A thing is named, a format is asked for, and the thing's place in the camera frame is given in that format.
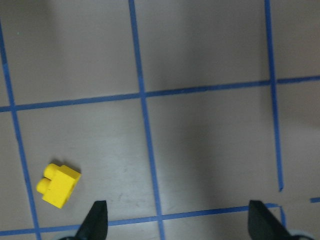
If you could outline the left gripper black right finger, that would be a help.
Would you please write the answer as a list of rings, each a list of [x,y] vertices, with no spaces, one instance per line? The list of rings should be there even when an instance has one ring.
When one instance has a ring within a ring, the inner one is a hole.
[[[290,240],[292,235],[260,200],[250,200],[248,233],[252,240]]]

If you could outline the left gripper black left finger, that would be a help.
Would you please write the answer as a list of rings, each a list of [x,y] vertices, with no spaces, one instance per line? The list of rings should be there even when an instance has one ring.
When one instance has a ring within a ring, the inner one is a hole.
[[[105,200],[95,201],[76,232],[75,240],[105,240],[108,234],[108,208]]]

